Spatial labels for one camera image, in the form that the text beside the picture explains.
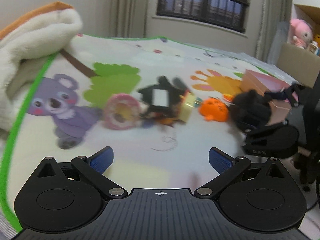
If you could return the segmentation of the black plush toy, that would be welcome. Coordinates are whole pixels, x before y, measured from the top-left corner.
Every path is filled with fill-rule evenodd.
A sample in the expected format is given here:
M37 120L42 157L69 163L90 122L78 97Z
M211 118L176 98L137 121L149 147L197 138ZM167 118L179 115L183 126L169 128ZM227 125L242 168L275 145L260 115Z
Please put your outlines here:
M271 100L267 96L258 94L254 89L240 93L234 97L232 103L228 106L229 117L238 129L240 129L240 118L244 116L254 116L265 120L268 124L272 115Z

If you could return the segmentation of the orange toy helmet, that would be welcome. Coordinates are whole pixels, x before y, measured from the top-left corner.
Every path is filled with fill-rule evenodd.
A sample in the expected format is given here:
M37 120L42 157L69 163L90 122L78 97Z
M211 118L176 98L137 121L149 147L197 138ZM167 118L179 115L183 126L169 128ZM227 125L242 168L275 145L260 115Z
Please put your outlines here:
M216 98L204 100L199 107L199 113L206 121L226 122L229 117L228 107Z

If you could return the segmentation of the pink round cartoon tin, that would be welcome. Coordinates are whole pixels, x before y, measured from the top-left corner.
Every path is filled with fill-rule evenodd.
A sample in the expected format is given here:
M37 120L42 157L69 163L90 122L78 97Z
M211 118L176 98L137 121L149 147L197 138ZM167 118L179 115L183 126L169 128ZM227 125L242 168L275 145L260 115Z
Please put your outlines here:
M137 126L140 104L129 94L113 94L107 101L103 121L104 126L113 130L127 130Z

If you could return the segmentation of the yellow hello kitty camera toy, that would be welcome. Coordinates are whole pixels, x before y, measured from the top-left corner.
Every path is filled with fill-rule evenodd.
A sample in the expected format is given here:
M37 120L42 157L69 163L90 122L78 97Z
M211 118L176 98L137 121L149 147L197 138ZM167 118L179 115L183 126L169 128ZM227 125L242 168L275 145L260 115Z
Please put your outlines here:
M182 122L188 122L195 105L195 95L192 92L186 92L181 96L181 103L178 109L178 119Z

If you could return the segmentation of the black luggage tag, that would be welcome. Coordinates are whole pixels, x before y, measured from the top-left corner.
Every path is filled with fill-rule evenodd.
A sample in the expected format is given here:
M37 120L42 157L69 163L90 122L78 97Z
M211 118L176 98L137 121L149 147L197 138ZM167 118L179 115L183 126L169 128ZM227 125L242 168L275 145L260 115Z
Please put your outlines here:
M181 96L186 92L176 88L166 76L159 76L157 83L137 90L146 106L142 118L176 118Z

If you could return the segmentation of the orange yellow toy tongs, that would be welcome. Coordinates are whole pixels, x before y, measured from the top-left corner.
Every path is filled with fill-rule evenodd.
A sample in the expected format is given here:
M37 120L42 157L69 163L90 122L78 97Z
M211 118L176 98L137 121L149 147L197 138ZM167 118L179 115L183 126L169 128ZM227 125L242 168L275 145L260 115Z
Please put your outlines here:
M221 96L221 100L224 102L224 103L232 103L234 99L234 96L231 95L231 94L223 94Z

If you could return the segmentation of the black item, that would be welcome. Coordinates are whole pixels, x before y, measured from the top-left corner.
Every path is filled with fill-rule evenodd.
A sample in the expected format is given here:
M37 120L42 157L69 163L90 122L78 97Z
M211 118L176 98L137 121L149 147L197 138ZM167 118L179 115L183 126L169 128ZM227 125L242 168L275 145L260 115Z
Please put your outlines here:
M185 84L185 82L181 79L181 78L179 78L179 77L175 77L175 78L173 78L173 80L172 80L172 83L173 83L173 85L176 87L176 88L178 88L178 89L180 89L180 90L183 90L183 91L190 91L190 88Z

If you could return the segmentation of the beige upholstered headboard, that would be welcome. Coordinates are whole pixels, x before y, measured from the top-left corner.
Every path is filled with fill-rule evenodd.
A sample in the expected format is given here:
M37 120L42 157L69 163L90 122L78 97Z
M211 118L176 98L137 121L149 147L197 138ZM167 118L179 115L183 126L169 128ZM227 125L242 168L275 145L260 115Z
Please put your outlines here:
M319 74L319 56L297 46L284 43L276 66L303 85L313 87Z

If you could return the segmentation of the pink cardboard box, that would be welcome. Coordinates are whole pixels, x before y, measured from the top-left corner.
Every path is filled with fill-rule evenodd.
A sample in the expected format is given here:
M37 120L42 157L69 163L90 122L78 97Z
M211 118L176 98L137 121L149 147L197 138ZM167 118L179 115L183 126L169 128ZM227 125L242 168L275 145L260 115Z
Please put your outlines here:
M246 70L235 98L249 113L255 126L272 125L285 120L299 105L295 89L275 77Z

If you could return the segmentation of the pink plush doll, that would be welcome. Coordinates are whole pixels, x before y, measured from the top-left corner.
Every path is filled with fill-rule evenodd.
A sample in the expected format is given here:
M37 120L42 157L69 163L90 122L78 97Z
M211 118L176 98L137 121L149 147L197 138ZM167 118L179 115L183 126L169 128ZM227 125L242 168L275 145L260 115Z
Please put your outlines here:
M292 30L291 44L298 48L306 49L313 40L313 31L310 24L300 19L290 21Z

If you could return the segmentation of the beige curtain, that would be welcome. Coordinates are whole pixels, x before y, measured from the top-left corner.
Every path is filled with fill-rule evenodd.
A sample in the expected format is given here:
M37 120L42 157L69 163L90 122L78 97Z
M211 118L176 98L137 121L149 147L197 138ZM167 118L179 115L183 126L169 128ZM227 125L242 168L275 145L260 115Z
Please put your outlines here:
M144 38L148 0L111 0L110 36Z
M255 57L265 61L280 22L289 22L292 0L263 0Z

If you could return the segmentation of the cartoon animal play mat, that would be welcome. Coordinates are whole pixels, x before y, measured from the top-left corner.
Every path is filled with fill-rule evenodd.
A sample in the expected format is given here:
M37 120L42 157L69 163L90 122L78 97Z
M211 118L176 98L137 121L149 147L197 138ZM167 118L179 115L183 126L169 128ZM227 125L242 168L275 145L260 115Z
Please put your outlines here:
M105 175L124 187L195 189L217 176L208 152L217 147L241 152L244 135L222 120L207 120L198 109L207 99L221 105L240 92L251 70L279 90L294 78L246 54L204 49L163 37L77 36L67 55L48 58L27 92L9 134L1 165L1 209L21 230L15 198L44 157L58 162L90 156L110 146L114 161ZM139 90L164 76L183 82L189 92L176 121L144 120L147 105Z

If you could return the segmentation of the dark framed window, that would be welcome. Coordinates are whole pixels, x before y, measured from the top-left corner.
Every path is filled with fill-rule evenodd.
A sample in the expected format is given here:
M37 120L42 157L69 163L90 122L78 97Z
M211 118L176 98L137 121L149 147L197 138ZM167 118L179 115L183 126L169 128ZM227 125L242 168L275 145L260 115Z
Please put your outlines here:
M245 32L249 0L158 0L157 15Z

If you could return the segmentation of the white orange fleece blanket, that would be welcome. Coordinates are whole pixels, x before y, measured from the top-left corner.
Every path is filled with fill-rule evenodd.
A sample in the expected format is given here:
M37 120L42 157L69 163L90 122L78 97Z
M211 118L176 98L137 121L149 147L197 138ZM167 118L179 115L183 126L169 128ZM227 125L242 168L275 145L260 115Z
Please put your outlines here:
M67 46L83 26L73 6L57 1L26 13L1 30L1 134L15 121L11 98L29 81L21 61L51 55Z

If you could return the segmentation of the beige curtain left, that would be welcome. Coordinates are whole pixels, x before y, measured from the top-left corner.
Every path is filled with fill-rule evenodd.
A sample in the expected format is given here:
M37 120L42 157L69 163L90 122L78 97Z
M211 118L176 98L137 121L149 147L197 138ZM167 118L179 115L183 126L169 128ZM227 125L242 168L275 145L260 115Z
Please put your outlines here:
M144 38L148 0L111 0L110 36Z

